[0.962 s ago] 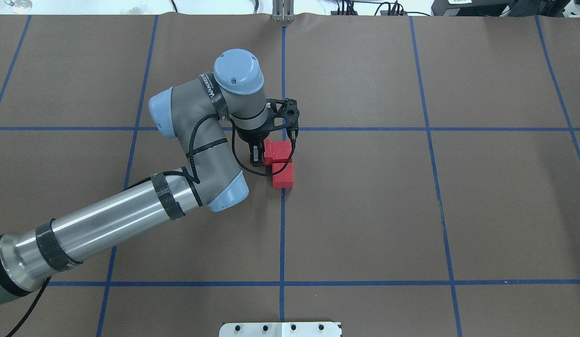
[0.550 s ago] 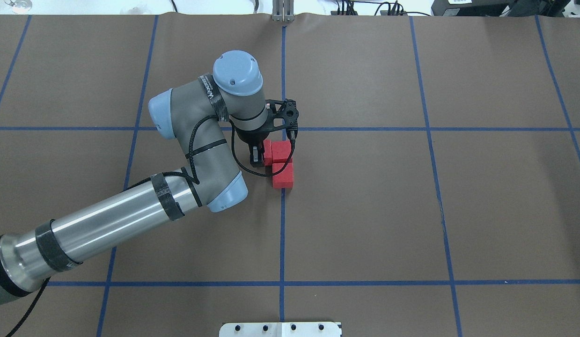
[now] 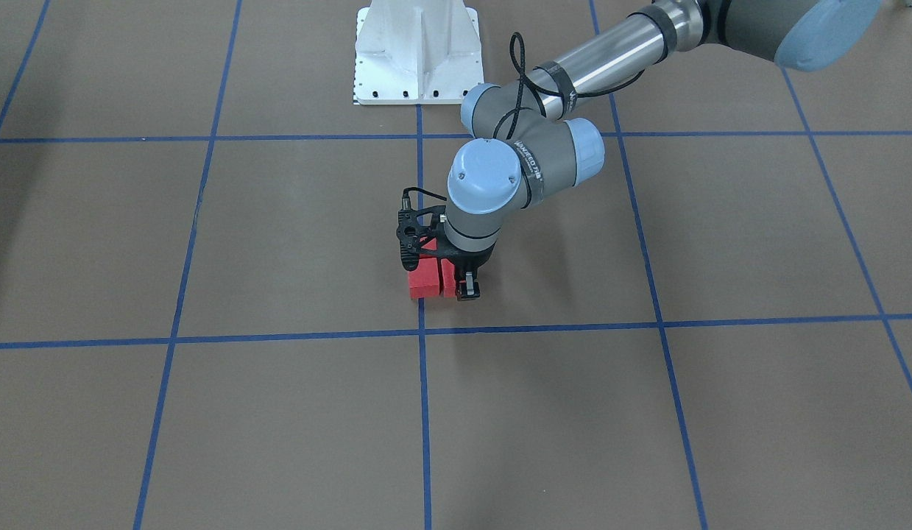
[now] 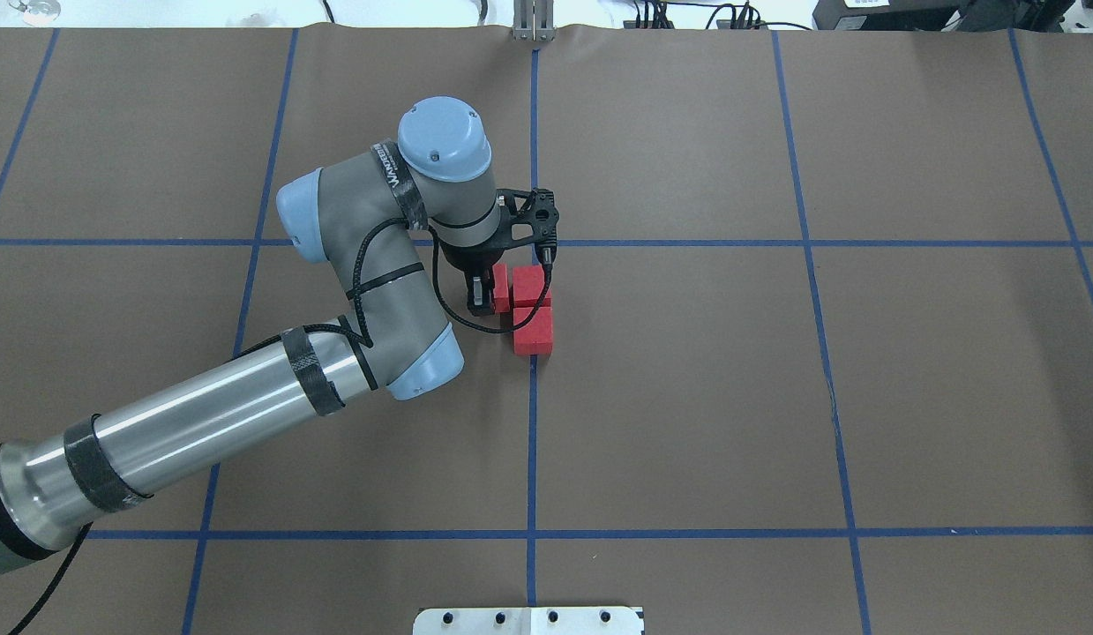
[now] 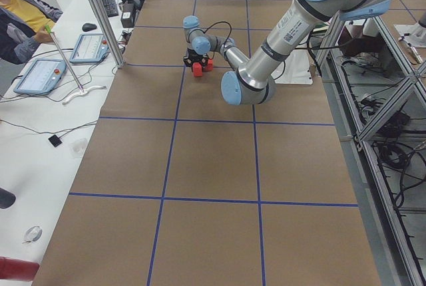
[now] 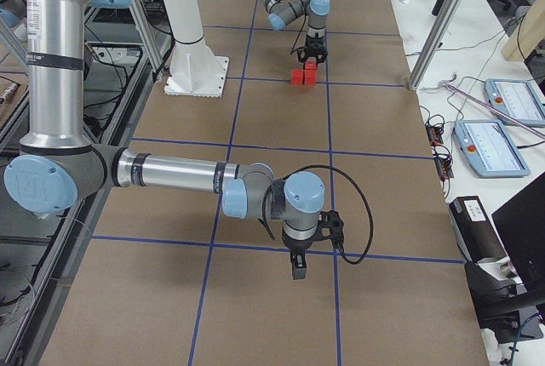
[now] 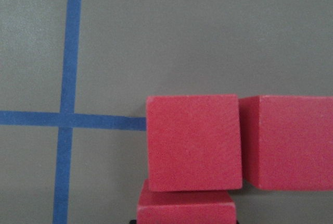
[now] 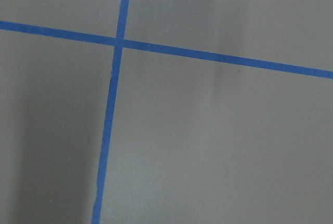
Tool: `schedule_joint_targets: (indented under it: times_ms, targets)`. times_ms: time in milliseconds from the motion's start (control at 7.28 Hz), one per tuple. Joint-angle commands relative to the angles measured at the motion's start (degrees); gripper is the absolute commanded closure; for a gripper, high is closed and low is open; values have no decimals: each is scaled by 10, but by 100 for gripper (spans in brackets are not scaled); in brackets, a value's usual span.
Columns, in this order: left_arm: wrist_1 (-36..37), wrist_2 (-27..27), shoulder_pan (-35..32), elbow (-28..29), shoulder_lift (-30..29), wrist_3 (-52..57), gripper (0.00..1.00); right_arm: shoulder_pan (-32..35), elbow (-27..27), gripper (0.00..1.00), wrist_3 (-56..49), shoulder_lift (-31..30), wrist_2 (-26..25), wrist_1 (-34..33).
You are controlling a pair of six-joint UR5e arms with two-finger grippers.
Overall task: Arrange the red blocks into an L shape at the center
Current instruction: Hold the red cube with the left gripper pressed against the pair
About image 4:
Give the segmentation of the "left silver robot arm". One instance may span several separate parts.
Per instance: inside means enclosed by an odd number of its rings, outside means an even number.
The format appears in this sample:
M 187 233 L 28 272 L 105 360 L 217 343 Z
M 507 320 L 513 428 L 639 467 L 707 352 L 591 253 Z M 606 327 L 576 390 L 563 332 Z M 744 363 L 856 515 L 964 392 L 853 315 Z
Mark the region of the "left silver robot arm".
M 366 395 L 408 400 L 457 377 L 465 354 L 413 234 L 449 230 L 454 248 L 482 248 L 501 225 L 493 162 L 479 108 L 439 95 L 409 105 L 388 138 L 281 186 L 277 220 L 331 277 L 336 313 L 52 437 L 1 443 L 0 575 Z

